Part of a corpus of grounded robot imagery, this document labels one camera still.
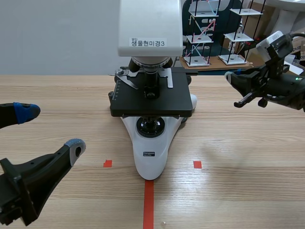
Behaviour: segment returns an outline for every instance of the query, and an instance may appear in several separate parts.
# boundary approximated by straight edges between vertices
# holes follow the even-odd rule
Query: white wall
[[[119,0],[0,0],[0,74],[109,74]]]

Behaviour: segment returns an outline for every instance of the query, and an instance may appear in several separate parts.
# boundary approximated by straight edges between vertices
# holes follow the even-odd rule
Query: microscope
[[[225,74],[226,80],[243,96],[234,103],[235,107],[261,98],[258,105],[263,108],[271,102],[305,111],[305,77],[287,73],[289,65],[284,64],[285,57],[293,51],[294,37],[305,38],[305,34],[275,32],[256,46],[265,61],[263,66]]]
[[[121,0],[119,11],[118,54],[131,60],[115,72],[110,111],[127,128],[138,173],[154,180],[164,170],[178,128],[197,104],[188,87],[192,73],[171,68],[171,57],[183,53],[181,3]]]

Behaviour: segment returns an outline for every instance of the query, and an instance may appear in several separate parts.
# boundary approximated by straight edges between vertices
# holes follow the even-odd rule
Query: red tape
[[[153,229],[153,180],[145,180],[143,229]]]
[[[112,167],[112,160],[106,160],[103,167],[104,168],[111,168]]]
[[[202,168],[201,161],[194,161],[194,168]]]

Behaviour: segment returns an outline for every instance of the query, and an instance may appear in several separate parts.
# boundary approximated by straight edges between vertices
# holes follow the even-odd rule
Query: cable
[[[293,34],[290,34],[291,35],[291,38],[294,38],[294,37],[303,37],[305,38],[305,34],[304,33],[293,33]]]

